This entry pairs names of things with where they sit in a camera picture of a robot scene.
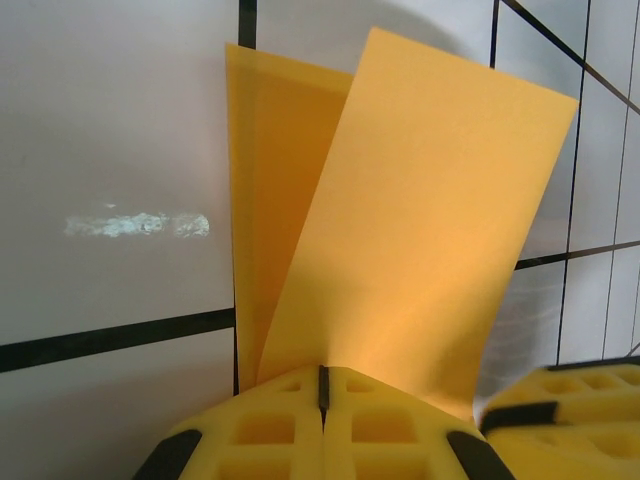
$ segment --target black strip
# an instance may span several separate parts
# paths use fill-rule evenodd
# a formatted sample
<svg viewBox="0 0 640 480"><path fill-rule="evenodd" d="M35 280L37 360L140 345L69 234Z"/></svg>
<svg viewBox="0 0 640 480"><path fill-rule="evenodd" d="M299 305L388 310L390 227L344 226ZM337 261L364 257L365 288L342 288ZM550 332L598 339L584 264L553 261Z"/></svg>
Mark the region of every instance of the black strip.
<svg viewBox="0 0 640 480"><path fill-rule="evenodd" d="M178 480L198 446L202 433L187 430L161 441L133 480Z"/></svg>
<svg viewBox="0 0 640 480"><path fill-rule="evenodd" d="M571 60L582 65L583 59L574 52L569 45L564 43L560 38L549 30L540 20L534 17L529 10L520 5L516 0L502 0L511 10L518 14L525 22L540 32L547 40L562 50Z"/></svg>
<svg viewBox="0 0 640 480"><path fill-rule="evenodd" d="M564 372L566 370L578 370L593 367L612 367L614 365L640 365L640 356L608 358L606 360L591 360L588 362L565 363L547 367L550 372Z"/></svg>
<svg viewBox="0 0 640 480"><path fill-rule="evenodd" d="M496 48L498 45L498 13L500 0L493 0L493 17L491 19L491 52L489 54L489 66L496 68Z"/></svg>
<svg viewBox="0 0 640 480"><path fill-rule="evenodd" d="M631 68L629 72L629 88L627 89L627 97L631 97L631 82L633 80L633 61L636 56L636 35L638 33L638 12L640 11L640 0L636 5L636 21L633 30L633 48L631 49ZM618 214L620 213L620 195L622 193L622 172L624 170L624 157L627 146L627 125L629 123L629 106L624 116L624 133L622 137L622 155L620 158L620 175L618 176L618 198L616 200L616 220L613 226L613 243L615 245L618 238ZM607 310L604 316L604 335L602 337L602 357L604 359L605 347L607 345L607 326L609 325L609 306L611 305L611 284L613 282L613 262L616 258L616 252L611 254L611 265L609 269L609 291L607 292Z"/></svg>
<svg viewBox="0 0 640 480"><path fill-rule="evenodd" d="M480 421L480 431L486 437L491 430L502 427L555 424L558 402L527 403L489 410Z"/></svg>
<svg viewBox="0 0 640 480"><path fill-rule="evenodd" d="M575 252L555 253L553 255L545 255L543 257L527 258L525 260L518 260L518 263L516 264L516 270L537 267L539 265L546 265L548 263L564 262L572 258L588 257L590 255L613 252L613 251L623 250L625 248L631 248L631 247L637 247L637 246L640 246L640 240L636 240L634 242L618 243L617 245L604 245L602 247L587 248L585 250L576 250Z"/></svg>
<svg viewBox="0 0 640 480"><path fill-rule="evenodd" d="M0 373L231 328L235 309L134 323L0 346Z"/></svg>
<svg viewBox="0 0 640 480"><path fill-rule="evenodd" d="M467 432L449 432L447 441L469 480L516 480L491 445Z"/></svg>
<svg viewBox="0 0 640 480"><path fill-rule="evenodd" d="M580 57L576 52L574 52L569 45L564 43L560 38L555 35L551 30L549 30L540 20L534 17L526 8L520 5L516 0L502 0L507 6L509 6L515 13L520 16L525 22L535 28L539 33L541 33L547 40L553 43L556 47L558 47L563 53L565 53L571 60L576 62L578 65L583 67L589 74L596 79L598 82L602 84L607 90L613 93L616 97L622 100L626 105L629 106L634 112L640 114L640 108L638 108L629 98L625 97L620 90L614 87L611 82L609 82L606 78L604 78L595 68L589 65L584 59Z"/></svg>
<svg viewBox="0 0 640 480"><path fill-rule="evenodd" d="M233 327L233 395L240 393L238 381L238 327Z"/></svg>
<svg viewBox="0 0 640 480"><path fill-rule="evenodd" d="M329 367L320 365L318 369L318 408L322 416L322 431L324 432L324 424L327 420L327 411L329 410Z"/></svg>
<svg viewBox="0 0 640 480"><path fill-rule="evenodd" d="M516 270L522 270L524 268L537 267L538 265L546 265L548 263L562 262L566 260L566 253L556 253L555 255L545 255L544 257L527 258L525 260L518 260L516 263Z"/></svg>
<svg viewBox="0 0 640 480"><path fill-rule="evenodd" d="M240 0L238 11L238 45L256 48L258 0Z"/></svg>

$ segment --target square hole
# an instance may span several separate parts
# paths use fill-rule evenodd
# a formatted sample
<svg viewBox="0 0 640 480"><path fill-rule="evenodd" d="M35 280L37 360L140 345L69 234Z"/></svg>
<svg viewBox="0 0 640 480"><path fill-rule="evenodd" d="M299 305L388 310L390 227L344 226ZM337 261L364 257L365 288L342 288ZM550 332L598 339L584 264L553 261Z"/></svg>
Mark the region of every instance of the square hole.
<svg viewBox="0 0 640 480"><path fill-rule="evenodd" d="M549 393L563 395L584 390L584 387L572 378L550 378L541 382L540 386Z"/></svg>
<svg viewBox="0 0 640 480"><path fill-rule="evenodd" d="M618 377L624 380L629 385L633 385L634 387L640 385L640 371L638 370L627 370L618 372Z"/></svg>
<svg viewBox="0 0 640 480"><path fill-rule="evenodd" d="M640 459L640 437L627 432L613 432L589 437L605 455L620 459Z"/></svg>
<svg viewBox="0 0 640 480"><path fill-rule="evenodd" d="M227 460L220 465L220 480L289 480L289 460Z"/></svg>
<svg viewBox="0 0 640 480"><path fill-rule="evenodd" d="M399 409L378 409L353 415L351 440L368 443L413 443L411 417Z"/></svg>
<svg viewBox="0 0 640 480"><path fill-rule="evenodd" d="M357 458L356 480L426 480L426 460L414 458Z"/></svg>
<svg viewBox="0 0 640 480"><path fill-rule="evenodd" d="M612 377L604 374L587 375L582 377L582 381L594 390L608 390L619 386Z"/></svg>
<svg viewBox="0 0 640 480"><path fill-rule="evenodd" d="M238 445L293 443L295 426L295 418L290 414L247 415L238 423L235 443Z"/></svg>

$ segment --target wall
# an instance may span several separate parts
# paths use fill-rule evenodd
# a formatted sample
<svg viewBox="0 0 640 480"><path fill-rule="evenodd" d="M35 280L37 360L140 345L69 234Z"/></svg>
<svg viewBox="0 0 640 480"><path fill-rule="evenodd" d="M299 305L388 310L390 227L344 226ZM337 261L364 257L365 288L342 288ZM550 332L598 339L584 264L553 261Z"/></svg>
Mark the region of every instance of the wall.
<svg viewBox="0 0 640 480"><path fill-rule="evenodd" d="M223 48L239 36L353 72L379 25L580 98L478 403L534 365L640 341L637 0L252 8L0 4L4 478L127 478L171 424L231 395Z"/></svg>

